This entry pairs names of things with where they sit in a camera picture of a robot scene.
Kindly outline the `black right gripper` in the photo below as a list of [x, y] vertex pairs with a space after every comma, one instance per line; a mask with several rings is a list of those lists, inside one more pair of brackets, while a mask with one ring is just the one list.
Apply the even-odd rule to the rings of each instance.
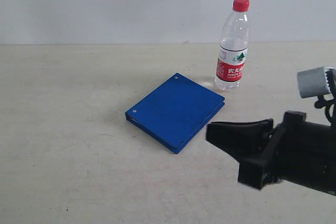
[[206, 140], [239, 162], [238, 182], [261, 190], [281, 180], [335, 195], [335, 125], [311, 123], [287, 111], [273, 119], [212, 122]]

